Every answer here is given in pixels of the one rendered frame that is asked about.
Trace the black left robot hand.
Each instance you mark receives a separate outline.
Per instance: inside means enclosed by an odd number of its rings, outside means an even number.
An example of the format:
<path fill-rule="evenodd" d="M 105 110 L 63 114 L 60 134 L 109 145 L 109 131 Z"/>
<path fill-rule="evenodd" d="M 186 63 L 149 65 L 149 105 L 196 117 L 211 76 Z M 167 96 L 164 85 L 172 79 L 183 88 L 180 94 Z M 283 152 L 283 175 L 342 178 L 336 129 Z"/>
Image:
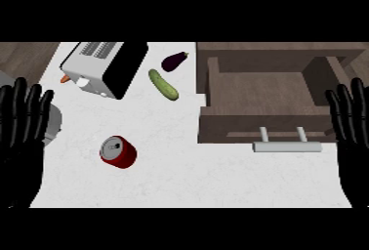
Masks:
<path fill-rule="evenodd" d="M 0 88 L 0 209 L 29 208 L 38 194 L 51 99 L 25 77 Z"/>

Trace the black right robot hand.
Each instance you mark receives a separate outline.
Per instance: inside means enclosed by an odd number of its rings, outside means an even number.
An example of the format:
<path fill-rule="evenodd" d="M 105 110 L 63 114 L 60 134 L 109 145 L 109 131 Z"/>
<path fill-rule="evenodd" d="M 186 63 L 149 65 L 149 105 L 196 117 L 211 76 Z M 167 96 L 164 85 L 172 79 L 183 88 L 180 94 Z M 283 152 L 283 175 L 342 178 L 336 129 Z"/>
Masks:
<path fill-rule="evenodd" d="M 338 177 L 353 208 L 369 208 L 369 86 L 358 77 L 350 87 L 326 91 L 338 147 Z"/>

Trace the red soda can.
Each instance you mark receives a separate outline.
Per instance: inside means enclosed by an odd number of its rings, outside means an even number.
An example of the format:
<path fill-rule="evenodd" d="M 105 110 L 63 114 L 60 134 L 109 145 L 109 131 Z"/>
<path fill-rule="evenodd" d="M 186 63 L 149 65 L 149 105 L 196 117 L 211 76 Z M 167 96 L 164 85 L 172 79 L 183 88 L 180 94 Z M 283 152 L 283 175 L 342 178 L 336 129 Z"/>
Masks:
<path fill-rule="evenodd" d="M 137 150 L 121 136 L 110 136 L 100 145 L 99 156 L 105 163 L 127 169 L 136 162 Z"/>

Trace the brown wooden drawer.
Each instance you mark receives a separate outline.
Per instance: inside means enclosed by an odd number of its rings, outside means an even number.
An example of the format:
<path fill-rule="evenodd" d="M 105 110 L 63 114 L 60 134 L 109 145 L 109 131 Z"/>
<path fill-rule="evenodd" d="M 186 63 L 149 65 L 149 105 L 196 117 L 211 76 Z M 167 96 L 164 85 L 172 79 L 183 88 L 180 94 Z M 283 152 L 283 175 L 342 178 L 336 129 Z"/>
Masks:
<path fill-rule="evenodd" d="M 335 131 L 326 92 L 348 78 L 335 57 L 313 59 L 299 72 L 223 72 L 208 59 L 206 105 L 200 107 L 198 142 L 243 144 L 261 139 L 330 143 Z"/>

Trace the grey round object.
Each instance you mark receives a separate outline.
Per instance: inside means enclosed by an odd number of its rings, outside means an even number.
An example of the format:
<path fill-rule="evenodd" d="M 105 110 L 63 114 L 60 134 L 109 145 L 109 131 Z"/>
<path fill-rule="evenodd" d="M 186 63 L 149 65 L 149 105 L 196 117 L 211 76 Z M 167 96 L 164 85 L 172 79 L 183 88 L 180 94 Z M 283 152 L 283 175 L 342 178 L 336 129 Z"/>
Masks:
<path fill-rule="evenodd" d="M 46 145 L 48 145 L 50 142 L 54 140 L 56 135 L 60 132 L 60 126 L 62 126 L 62 112 L 60 109 L 54 105 L 51 105 L 48 110 L 48 122 L 43 140 Z"/>

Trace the silver and black toaster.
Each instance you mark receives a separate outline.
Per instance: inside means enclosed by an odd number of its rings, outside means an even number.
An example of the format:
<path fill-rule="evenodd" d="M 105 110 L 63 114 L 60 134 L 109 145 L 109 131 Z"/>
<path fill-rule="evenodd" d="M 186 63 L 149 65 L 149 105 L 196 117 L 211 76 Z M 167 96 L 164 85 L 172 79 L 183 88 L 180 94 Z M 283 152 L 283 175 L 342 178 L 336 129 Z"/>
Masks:
<path fill-rule="evenodd" d="M 79 42 L 59 68 L 82 91 L 121 100 L 147 51 L 146 42 Z"/>

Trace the brown wooden cabinet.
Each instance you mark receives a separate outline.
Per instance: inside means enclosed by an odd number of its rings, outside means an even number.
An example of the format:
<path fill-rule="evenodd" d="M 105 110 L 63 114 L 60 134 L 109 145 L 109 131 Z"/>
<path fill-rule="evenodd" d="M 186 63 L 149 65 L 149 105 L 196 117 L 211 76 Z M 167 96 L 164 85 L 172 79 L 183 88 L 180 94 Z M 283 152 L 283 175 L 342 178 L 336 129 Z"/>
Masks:
<path fill-rule="evenodd" d="M 198 42 L 196 93 L 205 93 L 209 58 L 221 72 L 299 72 L 317 57 L 347 66 L 366 49 L 363 42 Z"/>

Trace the green cucumber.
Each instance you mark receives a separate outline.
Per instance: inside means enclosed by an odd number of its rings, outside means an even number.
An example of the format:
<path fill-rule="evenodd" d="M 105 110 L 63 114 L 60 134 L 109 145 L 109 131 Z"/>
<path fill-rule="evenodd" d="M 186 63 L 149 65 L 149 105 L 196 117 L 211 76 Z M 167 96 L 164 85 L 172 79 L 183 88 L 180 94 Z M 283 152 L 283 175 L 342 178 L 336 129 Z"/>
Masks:
<path fill-rule="evenodd" d="M 168 82 L 161 77 L 158 71 L 155 69 L 149 70 L 149 78 L 150 81 L 161 92 L 161 94 L 171 100 L 175 101 L 178 99 L 178 92 L 174 87 L 168 84 Z"/>

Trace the purple eggplant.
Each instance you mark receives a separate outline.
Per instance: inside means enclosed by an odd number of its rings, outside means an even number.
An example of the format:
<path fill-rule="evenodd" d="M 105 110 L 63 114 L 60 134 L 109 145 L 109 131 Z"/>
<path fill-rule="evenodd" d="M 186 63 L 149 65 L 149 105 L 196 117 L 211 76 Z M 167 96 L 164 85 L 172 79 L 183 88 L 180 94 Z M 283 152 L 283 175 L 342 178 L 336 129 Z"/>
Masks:
<path fill-rule="evenodd" d="M 172 71 L 177 68 L 177 66 L 184 62 L 186 59 L 187 59 L 186 52 L 180 52 L 168 56 L 161 62 L 162 70 L 167 72 Z"/>

